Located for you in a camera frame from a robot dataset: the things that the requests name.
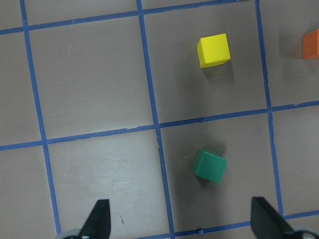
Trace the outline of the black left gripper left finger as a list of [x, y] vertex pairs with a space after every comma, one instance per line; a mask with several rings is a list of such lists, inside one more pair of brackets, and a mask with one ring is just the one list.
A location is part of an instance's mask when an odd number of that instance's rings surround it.
[[80, 239], [108, 239], [111, 234], [109, 199], [98, 200], [84, 223]]

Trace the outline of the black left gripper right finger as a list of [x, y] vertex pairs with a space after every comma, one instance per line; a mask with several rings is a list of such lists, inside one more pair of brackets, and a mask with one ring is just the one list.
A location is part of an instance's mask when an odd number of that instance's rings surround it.
[[251, 199], [251, 229], [257, 239], [297, 239], [295, 231], [264, 197]]

